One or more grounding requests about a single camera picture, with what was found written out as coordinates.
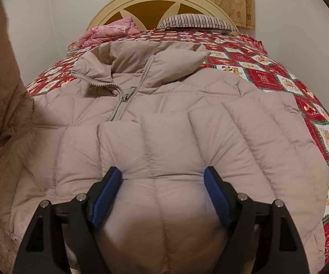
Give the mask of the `brown sleeve left forearm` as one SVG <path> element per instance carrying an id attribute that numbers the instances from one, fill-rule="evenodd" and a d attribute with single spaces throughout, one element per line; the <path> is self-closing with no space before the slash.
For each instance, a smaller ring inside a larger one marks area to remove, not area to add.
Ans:
<path id="1" fill-rule="evenodd" d="M 0 147 L 31 123 L 34 101 L 20 76 L 0 1 Z"/>

